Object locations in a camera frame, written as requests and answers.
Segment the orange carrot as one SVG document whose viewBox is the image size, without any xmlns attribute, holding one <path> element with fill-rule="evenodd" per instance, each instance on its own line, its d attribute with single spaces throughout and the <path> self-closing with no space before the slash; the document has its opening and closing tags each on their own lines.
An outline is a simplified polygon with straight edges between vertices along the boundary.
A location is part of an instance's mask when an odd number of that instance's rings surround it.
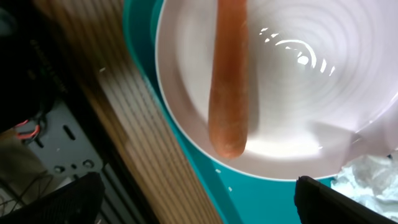
<svg viewBox="0 0 398 224">
<path fill-rule="evenodd" d="M 215 151 L 228 159 L 244 152 L 248 136 L 247 19 L 246 0 L 217 2 L 208 129 Z"/>
</svg>

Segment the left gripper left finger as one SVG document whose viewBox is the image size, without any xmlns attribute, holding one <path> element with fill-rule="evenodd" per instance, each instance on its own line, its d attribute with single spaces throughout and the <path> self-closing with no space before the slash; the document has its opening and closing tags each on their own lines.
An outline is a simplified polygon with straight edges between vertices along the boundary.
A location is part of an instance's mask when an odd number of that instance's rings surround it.
<svg viewBox="0 0 398 224">
<path fill-rule="evenodd" d="M 1 217 L 1 224 L 94 224 L 105 187 L 97 172 Z"/>
</svg>

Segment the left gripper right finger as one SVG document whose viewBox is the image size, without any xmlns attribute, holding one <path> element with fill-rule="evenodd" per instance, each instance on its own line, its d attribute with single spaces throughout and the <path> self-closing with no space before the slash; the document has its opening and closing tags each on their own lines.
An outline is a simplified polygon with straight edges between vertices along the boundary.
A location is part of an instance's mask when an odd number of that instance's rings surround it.
<svg viewBox="0 0 398 224">
<path fill-rule="evenodd" d="M 309 176 L 297 179 L 294 204 L 303 224 L 396 224 Z"/>
</svg>

